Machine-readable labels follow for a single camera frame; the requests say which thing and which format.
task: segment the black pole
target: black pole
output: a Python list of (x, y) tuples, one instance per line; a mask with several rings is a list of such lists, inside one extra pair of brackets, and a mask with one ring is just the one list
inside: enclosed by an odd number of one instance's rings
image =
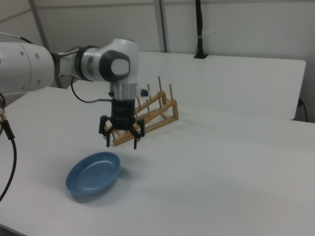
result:
[(204, 54), (202, 45), (202, 13), (200, 0), (196, 0), (196, 18), (197, 18), (197, 38), (198, 46), (194, 58), (205, 59), (208, 54)]

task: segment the white wall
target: white wall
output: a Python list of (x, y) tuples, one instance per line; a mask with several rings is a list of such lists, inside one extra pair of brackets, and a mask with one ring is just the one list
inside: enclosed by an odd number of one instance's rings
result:
[[(21, 35), (35, 44), (42, 45), (36, 23), (27, 0), (0, 1), (0, 31)], [(0, 35), (0, 42), (4, 41), (17, 42), (19, 39)], [(22, 94), (6, 96), (7, 105), (21, 96)]]
[[(174, 2), (166, 0), (165, 4), (169, 50), (193, 54), (197, 46), (195, 6)], [(315, 122), (315, 2), (205, 3), (202, 14), (204, 32), (215, 31), (204, 39), (206, 53), (305, 60), (301, 96), (309, 121)], [(303, 109), (298, 118), (304, 120)]]
[(115, 37), (134, 40), (141, 51), (160, 51), (153, 0), (37, 0), (35, 3), (52, 51), (84, 45), (105, 46)]

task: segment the blue bowl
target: blue bowl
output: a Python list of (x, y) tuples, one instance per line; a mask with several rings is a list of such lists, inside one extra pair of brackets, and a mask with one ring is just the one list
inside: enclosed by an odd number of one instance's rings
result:
[(65, 184), (72, 194), (92, 195), (113, 184), (119, 173), (119, 157), (111, 152), (99, 152), (76, 164), (69, 172)]

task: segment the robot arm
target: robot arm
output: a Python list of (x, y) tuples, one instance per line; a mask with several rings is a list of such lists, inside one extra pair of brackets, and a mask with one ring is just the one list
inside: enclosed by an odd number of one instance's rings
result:
[[(0, 43), (0, 91), (13, 94), (37, 90), (49, 86), (56, 75), (108, 81), (112, 115), (101, 117), (99, 133), (109, 146), (114, 129), (129, 130), (136, 149), (137, 140), (145, 133), (144, 121), (134, 116), (138, 64), (137, 44), (127, 39), (114, 39), (103, 48), (88, 46), (67, 53), (50, 53), (44, 47), (27, 43)], [(104, 128), (107, 120), (112, 123), (108, 131)], [(140, 134), (133, 127), (135, 123), (141, 127)]]

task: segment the white tabletop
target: white tabletop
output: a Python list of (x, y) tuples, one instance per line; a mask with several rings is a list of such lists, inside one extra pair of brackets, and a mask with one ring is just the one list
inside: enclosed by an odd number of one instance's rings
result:
[[(110, 104), (65, 89), (28, 93), (6, 113), (18, 162), (0, 223), (26, 235), (314, 235), (312, 123), (179, 106), (180, 120), (133, 150), (132, 141), (106, 148), (98, 134)], [(2, 135), (0, 189), (11, 149)], [(71, 196), (67, 174), (100, 151), (120, 157), (120, 177), (100, 195)]]
[[(293, 119), (303, 81), (305, 61), (140, 52), (139, 86), (158, 91), (158, 76), (168, 91), (172, 83), (179, 105)], [(106, 96), (108, 83), (75, 83), (78, 92)]]

